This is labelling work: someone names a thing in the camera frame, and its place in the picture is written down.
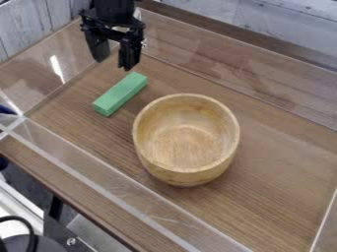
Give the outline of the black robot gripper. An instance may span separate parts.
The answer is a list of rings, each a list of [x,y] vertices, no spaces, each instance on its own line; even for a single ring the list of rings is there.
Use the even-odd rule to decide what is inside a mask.
[[[145,22],[134,16],[138,0],[92,0],[88,9],[79,11],[91,55],[103,62],[111,54],[109,40],[121,43],[119,67],[126,71],[139,63]]]

